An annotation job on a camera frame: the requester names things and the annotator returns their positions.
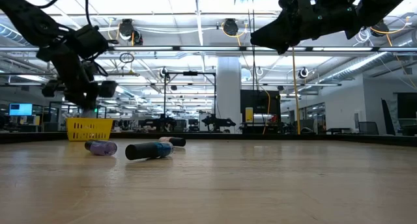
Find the pillar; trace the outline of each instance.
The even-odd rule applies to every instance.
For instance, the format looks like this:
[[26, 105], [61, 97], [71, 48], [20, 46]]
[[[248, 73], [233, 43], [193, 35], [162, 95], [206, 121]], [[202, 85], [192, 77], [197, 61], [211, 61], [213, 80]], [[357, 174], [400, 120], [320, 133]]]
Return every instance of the pillar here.
[[231, 119], [236, 129], [242, 122], [240, 116], [241, 66], [238, 57], [219, 57], [217, 64], [217, 106], [216, 116]]

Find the computer screen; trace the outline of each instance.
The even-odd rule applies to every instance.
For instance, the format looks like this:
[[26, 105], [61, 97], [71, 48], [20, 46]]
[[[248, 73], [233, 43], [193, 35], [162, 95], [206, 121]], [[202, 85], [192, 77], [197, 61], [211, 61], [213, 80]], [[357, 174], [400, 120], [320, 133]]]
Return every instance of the computer screen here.
[[31, 116], [32, 104], [10, 104], [9, 116]]

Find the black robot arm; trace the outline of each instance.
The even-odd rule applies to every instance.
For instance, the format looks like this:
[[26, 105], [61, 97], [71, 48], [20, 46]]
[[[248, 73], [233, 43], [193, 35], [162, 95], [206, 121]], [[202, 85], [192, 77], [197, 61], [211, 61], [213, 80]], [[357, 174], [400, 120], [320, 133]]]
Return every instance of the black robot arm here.
[[379, 23], [403, 0], [280, 0], [282, 11], [272, 23], [252, 33], [251, 43], [279, 54], [305, 39], [345, 31], [351, 39], [362, 27]]
[[59, 85], [64, 84], [68, 101], [94, 109], [98, 95], [114, 95], [115, 82], [107, 81], [99, 87], [94, 81], [93, 74], [99, 72], [94, 59], [109, 48], [97, 27], [86, 25], [75, 31], [58, 24], [26, 0], [0, 0], [0, 9], [30, 44], [39, 47], [36, 57], [51, 61], [56, 68], [59, 79], [46, 85], [44, 96], [54, 96]]

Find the wooden table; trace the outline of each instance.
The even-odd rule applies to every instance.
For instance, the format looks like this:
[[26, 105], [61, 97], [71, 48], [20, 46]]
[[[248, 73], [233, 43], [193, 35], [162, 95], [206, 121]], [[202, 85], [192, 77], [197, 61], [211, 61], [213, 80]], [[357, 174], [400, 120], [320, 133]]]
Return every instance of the wooden table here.
[[161, 160], [0, 145], [0, 223], [416, 223], [417, 149], [188, 141]]

